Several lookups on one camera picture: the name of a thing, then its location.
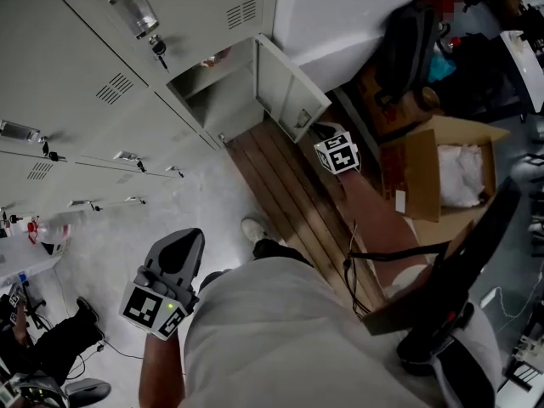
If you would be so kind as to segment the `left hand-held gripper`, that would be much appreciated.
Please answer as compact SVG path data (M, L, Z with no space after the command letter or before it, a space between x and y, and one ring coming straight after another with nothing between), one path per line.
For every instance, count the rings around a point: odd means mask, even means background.
M166 341L199 301L192 286L201 266L205 236L201 229L173 232L157 241L127 283L119 315Z

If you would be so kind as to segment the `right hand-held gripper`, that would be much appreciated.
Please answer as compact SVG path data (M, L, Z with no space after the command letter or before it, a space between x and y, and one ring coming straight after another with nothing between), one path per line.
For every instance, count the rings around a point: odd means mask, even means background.
M334 175L350 169L360 170L359 149L340 124L315 123L312 130L320 140L314 144L314 150L324 169Z

